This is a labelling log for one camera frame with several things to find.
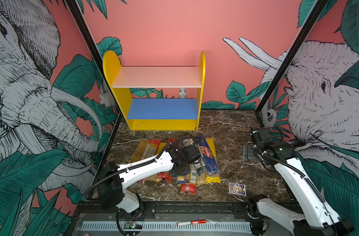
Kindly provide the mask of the blue Barilla spaghetti box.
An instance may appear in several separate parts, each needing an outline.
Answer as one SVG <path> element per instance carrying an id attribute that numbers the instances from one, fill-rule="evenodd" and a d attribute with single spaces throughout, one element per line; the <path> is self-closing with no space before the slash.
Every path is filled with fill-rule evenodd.
<path id="1" fill-rule="evenodd" d="M 199 159 L 199 164 L 194 165 L 197 168 L 198 176 L 200 176 L 202 173 L 208 173 L 210 175 L 219 174 L 219 166 L 210 149 L 209 144 L 206 141 L 206 138 L 204 136 L 198 136 L 198 138 L 199 140 L 197 147 L 199 148 L 201 157 Z"/>

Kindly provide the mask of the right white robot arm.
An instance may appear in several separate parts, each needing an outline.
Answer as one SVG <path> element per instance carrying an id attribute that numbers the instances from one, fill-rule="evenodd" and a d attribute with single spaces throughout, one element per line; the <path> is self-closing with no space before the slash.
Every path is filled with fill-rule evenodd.
<path id="1" fill-rule="evenodd" d="M 263 166 L 274 167 L 302 210 L 296 213 L 260 194 L 249 198 L 246 211 L 250 218 L 265 216 L 294 236 L 347 236 L 354 231 L 352 222 L 342 219 L 321 195 L 287 142 L 274 142 L 264 127 L 251 127 L 250 137 L 253 144 L 245 147 L 248 155 L 253 155 Z"/>

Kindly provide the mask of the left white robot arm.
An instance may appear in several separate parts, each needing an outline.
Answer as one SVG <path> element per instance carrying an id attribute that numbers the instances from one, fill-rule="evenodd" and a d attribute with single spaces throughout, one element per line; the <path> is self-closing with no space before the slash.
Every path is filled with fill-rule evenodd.
<path id="1" fill-rule="evenodd" d="M 172 177 L 188 175 L 191 165 L 200 158 L 197 145 L 182 147 L 169 143 L 159 154 L 138 162 L 121 165 L 107 163 L 96 186 L 101 209 L 118 207 L 131 218 L 140 217 L 144 212 L 143 202 L 137 193 L 128 190 L 129 186 L 161 172 L 169 172 Z"/>

